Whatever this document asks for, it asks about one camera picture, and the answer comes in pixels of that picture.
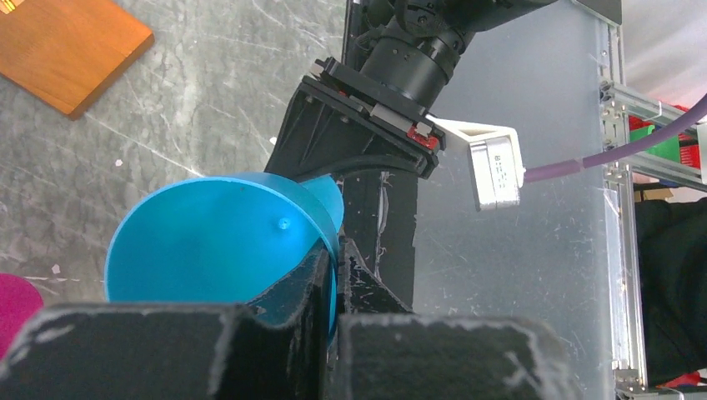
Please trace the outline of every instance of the black fabric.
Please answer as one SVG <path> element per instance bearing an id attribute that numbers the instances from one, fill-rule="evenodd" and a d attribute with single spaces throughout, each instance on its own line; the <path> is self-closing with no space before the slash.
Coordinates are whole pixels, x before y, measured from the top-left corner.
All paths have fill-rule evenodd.
<path id="1" fill-rule="evenodd" d="M 707 367 L 707 200 L 636 203 L 649 384 Z"/>

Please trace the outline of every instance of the black bracket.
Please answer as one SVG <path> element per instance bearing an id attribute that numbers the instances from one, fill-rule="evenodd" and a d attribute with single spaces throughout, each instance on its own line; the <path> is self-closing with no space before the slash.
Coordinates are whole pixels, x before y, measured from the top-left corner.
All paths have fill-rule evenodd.
<path id="1" fill-rule="evenodd" d="M 315 63 L 290 100 L 265 172 L 304 181 L 328 173 L 429 177 L 444 133 L 414 101 L 333 58 Z"/>

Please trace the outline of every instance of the blue funnel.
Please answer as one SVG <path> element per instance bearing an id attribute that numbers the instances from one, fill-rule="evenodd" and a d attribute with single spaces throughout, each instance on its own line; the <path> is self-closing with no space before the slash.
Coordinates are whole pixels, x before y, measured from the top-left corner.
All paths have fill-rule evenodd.
<path id="1" fill-rule="evenodd" d="M 246 172 L 175 183 L 144 198 L 118 226 L 106 258 L 106 298 L 246 303 L 297 267 L 320 238 L 335 267 L 342 221 L 331 177 L 298 184 Z"/>

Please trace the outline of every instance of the white bracket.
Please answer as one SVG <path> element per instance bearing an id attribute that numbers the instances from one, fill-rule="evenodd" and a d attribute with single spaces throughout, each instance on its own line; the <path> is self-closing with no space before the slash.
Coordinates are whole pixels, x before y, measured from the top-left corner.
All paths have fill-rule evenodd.
<path id="1" fill-rule="evenodd" d="M 525 168 L 515 129 L 431 115 L 427 119 L 447 134 L 446 152 L 464 152 L 469 156 L 477 210 L 519 204 Z"/>

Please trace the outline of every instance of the pink object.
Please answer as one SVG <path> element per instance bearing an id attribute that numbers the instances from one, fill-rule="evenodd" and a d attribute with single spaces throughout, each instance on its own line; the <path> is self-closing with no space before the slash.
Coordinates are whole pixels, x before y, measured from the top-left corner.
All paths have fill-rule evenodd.
<path id="1" fill-rule="evenodd" d="M 43 305 L 42 296 L 30 282 L 0 273 L 0 358 L 24 323 Z"/>

